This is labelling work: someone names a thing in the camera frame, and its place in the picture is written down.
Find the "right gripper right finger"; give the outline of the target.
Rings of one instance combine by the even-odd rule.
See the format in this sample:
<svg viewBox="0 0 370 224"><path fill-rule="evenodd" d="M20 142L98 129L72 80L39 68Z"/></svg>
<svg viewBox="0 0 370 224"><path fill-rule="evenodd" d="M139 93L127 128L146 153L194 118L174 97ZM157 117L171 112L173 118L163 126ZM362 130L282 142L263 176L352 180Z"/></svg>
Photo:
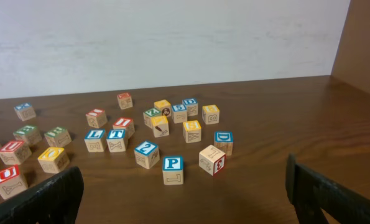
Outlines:
<svg viewBox="0 0 370 224"><path fill-rule="evenodd" d="M289 154L285 189L300 223L327 223L324 212L340 223L370 224L370 200L311 170Z"/></svg>

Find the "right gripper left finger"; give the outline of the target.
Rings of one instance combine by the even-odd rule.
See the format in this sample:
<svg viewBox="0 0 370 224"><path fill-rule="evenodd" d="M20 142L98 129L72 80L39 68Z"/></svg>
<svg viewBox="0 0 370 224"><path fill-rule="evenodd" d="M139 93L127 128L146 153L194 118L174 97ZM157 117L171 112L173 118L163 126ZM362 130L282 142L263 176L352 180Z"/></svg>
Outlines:
<svg viewBox="0 0 370 224"><path fill-rule="evenodd" d="M0 204L0 223L75 223L84 191L77 166L70 167Z"/></svg>

